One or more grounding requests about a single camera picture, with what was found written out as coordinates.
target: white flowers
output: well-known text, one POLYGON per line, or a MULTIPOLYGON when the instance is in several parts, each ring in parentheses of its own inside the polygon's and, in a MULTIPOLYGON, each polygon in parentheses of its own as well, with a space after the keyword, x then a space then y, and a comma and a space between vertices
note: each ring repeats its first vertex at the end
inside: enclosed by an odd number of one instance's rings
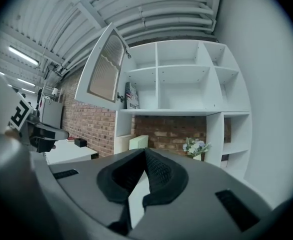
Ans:
POLYGON ((204 141, 193 138, 186 138, 186 143, 183 145, 183 151, 188 152, 189 155, 198 156, 209 150, 211 144, 205 144, 204 141))
POLYGON ((186 144, 186 143, 183 144, 183 151, 184 151, 184 152, 187 152, 187 146, 188 146, 188 144, 186 144))

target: fluorescent light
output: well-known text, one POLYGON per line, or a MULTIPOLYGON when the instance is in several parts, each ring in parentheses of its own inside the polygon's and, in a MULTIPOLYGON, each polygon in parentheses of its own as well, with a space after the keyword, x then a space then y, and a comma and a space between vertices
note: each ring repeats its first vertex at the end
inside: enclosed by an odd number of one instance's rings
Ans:
POLYGON ((31 90, 27 90, 27 89, 24 89, 24 88, 21 88, 23 91, 26 91, 26 92, 29 92, 29 93, 33 93, 33 94, 35 94, 35 92, 34 91, 31 91, 31 90))
POLYGON ((17 79, 18 79, 20 82, 23 82, 23 83, 28 84, 28 85, 30 85, 30 86, 36 86, 34 83, 24 81, 24 80, 22 80, 22 79, 20 79, 20 78, 17 78, 17 79))
POLYGON ((14 54, 16 54, 16 55, 20 56, 21 58, 27 60, 28 62, 31 62, 32 64, 34 64, 34 65, 36 65, 36 66, 39 65, 39 62, 38 62, 38 61, 36 61, 35 59, 29 57, 28 55, 24 54, 23 52, 21 52, 21 51, 15 49, 15 48, 13 48, 12 46, 9 46, 8 49, 9 49, 11 52, 13 52, 14 54))

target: cabinet door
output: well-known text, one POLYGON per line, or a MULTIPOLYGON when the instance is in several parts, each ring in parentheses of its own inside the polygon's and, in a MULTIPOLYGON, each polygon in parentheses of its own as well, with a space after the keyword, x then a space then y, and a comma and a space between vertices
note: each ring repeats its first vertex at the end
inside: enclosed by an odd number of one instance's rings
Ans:
POLYGON ((75 99, 91 105, 119 110, 124 108, 124 96, 118 97, 118 87, 124 90, 127 78, 123 65, 129 59, 129 46, 111 23, 95 44, 84 66, 75 99))

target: white wall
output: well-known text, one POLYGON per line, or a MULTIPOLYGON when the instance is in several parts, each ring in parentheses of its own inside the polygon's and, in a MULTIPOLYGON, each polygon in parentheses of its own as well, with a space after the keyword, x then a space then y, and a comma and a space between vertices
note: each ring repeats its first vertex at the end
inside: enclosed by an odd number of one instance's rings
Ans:
POLYGON ((276 206, 293 196, 293 26, 274 0, 221 0, 215 35, 248 89, 252 147, 245 180, 276 206))
POLYGON ((38 99, 38 95, 37 94, 32 94, 32 93, 28 93, 27 91, 23 91, 23 90, 19 90, 20 94, 25 94, 25 100, 27 102, 31 102, 31 106, 33 108, 36 108, 37 106, 37 99, 38 99))

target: brick wall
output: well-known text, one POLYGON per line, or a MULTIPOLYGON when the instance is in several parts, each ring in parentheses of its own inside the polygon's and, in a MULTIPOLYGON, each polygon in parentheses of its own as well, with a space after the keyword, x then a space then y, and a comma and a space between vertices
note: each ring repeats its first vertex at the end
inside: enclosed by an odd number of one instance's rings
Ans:
POLYGON ((113 155, 116 113, 74 99, 81 73, 80 69, 58 86, 63 88, 62 129, 72 137, 86 140, 87 146, 100 156, 113 155))
MULTIPOLYGON (((231 142, 231 120, 224 121, 224 143, 231 142)), ((136 116, 132 119, 132 134, 148 135, 148 147, 186 155, 186 137, 206 142, 205 116, 136 116)))

